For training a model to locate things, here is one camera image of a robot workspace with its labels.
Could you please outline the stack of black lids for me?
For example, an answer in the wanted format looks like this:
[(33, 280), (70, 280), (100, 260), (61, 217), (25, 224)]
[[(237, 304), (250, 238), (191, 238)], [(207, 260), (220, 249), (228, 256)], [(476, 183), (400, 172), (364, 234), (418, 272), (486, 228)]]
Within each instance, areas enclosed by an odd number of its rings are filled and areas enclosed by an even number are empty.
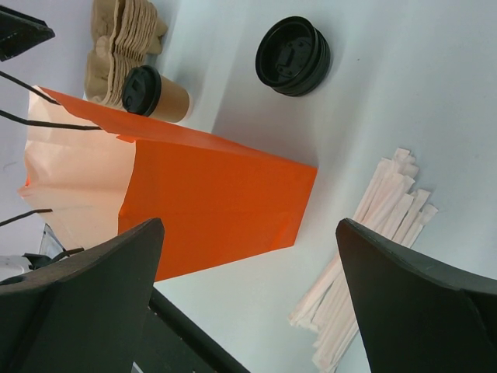
[(289, 97), (305, 96), (326, 78), (332, 50), (322, 33), (301, 16), (273, 25), (261, 40), (255, 56), (259, 80)]

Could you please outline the orange paper bag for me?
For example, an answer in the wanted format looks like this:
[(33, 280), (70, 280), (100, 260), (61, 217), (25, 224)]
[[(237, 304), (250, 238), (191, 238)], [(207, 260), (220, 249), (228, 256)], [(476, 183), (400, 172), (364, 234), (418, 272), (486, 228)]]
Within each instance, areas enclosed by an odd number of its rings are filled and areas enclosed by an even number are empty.
[(213, 134), (29, 87), (19, 195), (67, 249), (165, 227), (156, 280), (292, 246), (317, 170)]

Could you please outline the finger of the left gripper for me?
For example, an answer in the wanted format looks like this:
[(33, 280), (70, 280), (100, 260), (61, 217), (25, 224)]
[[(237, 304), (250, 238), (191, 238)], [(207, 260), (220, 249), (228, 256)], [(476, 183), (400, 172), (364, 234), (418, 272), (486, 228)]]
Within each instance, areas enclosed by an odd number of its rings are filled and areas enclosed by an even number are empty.
[(1, 10), (1, 61), (15, 58), (55, 37), (41, 19), (13, 9)]

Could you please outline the black coffee cup lid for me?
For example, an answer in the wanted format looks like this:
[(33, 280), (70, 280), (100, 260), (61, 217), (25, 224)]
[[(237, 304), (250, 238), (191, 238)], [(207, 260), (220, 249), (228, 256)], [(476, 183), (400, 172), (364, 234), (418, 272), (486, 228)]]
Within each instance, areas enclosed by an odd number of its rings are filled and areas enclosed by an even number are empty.
[(149, 117), (154, 112), (162, 91), (158, 70), (150, 65), (132, 68), (123, 84), (123, 108), (133, 114)]

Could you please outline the single brown paper cup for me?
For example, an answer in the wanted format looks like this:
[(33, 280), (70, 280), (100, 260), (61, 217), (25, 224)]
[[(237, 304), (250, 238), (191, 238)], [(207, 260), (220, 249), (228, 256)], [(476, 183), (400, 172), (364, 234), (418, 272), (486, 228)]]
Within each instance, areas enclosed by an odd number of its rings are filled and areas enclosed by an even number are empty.
[(160, 91), (149, 117), (170, 123), (185, 119), (192, 104), (189, 93), (178, 83), (160, 76)]

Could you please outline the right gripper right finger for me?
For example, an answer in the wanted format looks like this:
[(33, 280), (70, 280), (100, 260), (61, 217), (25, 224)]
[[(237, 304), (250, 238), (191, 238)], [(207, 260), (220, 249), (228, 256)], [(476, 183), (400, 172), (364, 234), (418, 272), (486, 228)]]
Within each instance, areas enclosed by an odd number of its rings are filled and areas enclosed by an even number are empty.
[(393, 252), (400, 281), (364, 306), (360, 330), (372, 372), (494, 372), (496, 282), (412, 249)]

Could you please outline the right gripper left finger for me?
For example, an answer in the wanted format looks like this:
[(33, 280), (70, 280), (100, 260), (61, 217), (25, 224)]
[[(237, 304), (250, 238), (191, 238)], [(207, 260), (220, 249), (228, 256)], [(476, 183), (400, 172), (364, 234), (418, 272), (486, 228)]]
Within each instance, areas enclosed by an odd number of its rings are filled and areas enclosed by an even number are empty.
[(3, 372), (130, 372), (165, 230), (152, 218), (1, 283)]

